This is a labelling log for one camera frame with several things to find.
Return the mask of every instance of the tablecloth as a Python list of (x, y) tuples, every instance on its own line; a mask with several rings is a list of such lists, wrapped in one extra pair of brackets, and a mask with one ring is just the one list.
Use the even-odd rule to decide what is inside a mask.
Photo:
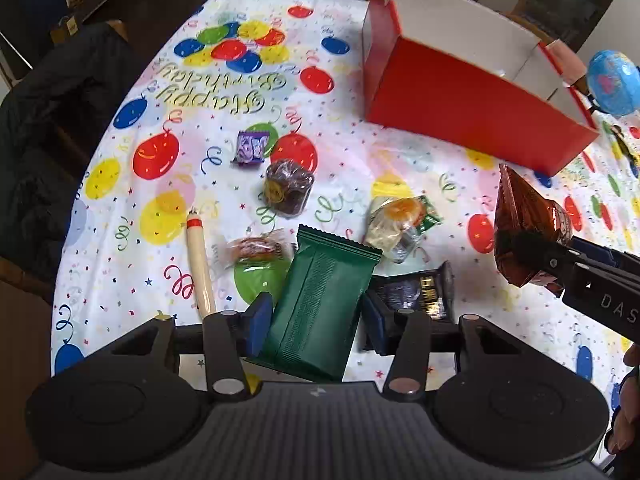
[[(210, 249), (216, 233), (231, 240), (283, 228), (293, 236), (299, 224), (360, 240), (373, 196), (425, 194), (442, 224), (404, 264), (383, 261), (376, 273), (449, 260), (456, 317), (486, 317), (593, 381), (617, 405), (629, 341), (545, 289), (516, 288), (497, 272), (499, 161), (361, 119), (365, 13), (358, 0), (209, 0), (171, 37), (124, 99), (78, 190), (54, 298), (54, 371), (158, 311), (178, 325), (199, 322), (184, 233), (192, 206)], [(612, 119), (596, 113), (596, 121)], [(241, 130), (268, 131), (270, 160), (289, 156), (314, 172), (301, 216), (281, 218), (263, 203), (269, 159), (257, 168), (231, 162)], [(638, 132), (623, 131), (634, 145)], [(553, 178), (516, 170), (567, 209), (574, 234), (623, 251), (640, 244), (638, 181), (610, 136), (601, 134)], [(277, 295), (276, 274), (229, 269), (215, 286), (218, 309), (244, 310), (252, 286)], [(382, 385), (391, 358), (360, 351), (358, 341), (344, 380)], [(451, 372), (438, 356), (432, 366), (431, 384)], [(202, 358), (186, 361), (180, 373), (204, 384)]]

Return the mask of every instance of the person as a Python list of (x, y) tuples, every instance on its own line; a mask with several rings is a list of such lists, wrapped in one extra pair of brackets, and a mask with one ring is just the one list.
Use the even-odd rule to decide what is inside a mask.
[(640, 386), (638, 385), (638, 365), (640, 365), (640, 346), (635, 343), (626, 351), (625, 365), (633, 366), (620, 386), (620, 405), (613, 412), (612, 430), (605, 437), (605, 448), (611, 454), (617, 454), (631, 446), (636, 438), (633, 423), (640, 417)]

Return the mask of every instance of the blue globe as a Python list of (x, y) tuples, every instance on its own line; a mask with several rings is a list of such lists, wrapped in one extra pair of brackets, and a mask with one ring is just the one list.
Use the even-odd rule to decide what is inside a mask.
[(640, 72), (621, 52), (601, 50), (593, 56), (587, 84), (600, 108), (615, 117), (640, 108)]

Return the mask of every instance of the orange foil packet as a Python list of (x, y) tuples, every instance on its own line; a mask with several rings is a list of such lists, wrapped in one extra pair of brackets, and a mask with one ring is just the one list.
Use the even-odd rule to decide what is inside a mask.
[(544, 198), (505, 164), (500, 165), (500, 187), (495, 209), (495, 263), (511, 285), (531, 282), (559, 296), (562, 286), (551, 274), (520, 264), (511, 249), (511, 239), (521, 231), (538, 232), (546, 240), (571, 244), (571, 219), (555, 201)]

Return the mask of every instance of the birthday tablecloth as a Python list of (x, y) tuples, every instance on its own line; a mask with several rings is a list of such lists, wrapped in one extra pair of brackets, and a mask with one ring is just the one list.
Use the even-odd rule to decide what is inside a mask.
[[(167, 42), (124, 99), (78, 190), (54, 298), (55, 372), (158, 311), (178, 325), (199, 322), (184, 233), (192, 206), (209, 246), (216, 234), (232, 240), (283, 228), (294, 236), (299, 224), (360, 240), (372, 197), (425, 194), (442, 224), (404, 264), (383, 260), (376, 273), (449, 260), (456, 317), (486, 317), (593, 381), (617, 405), (629, 341), (541, 287), (508, 285), (496, 270), (499, 161), (361, 119), (365, 13), (359, 0), (209, 0)], [(406, 91), (429, 84), (437, 82), (417, 81)], [(598, 114), (596, 120), (612, 121)], [(257, 168), (231, 162), (241, 130), (270, 134), (269, 156)], [(623, 131), (634, 145), (638, 132)], [(610, 139), (601, 134), (553, 178), (516, 170), (567, 209), (574, 234), (634, 251), (640, 189)], [(264, 171), (283, 157), (316, 177), (298, 218), (276, 216), (262, 201)], [(219, 310), (244, 310), (256, 288), (277, 297), (280, 273), (244, 270), (230, 268), (218, 278)], [(344, 380), (380, 386), (391, 358), (361, 351), (359, 340)], [(437, 375), (447, 365), (439, 362), (432, 360), (430, 383), (442, 380)], [(180, 373), (204, 384), (202, 365), (200, 356)]]

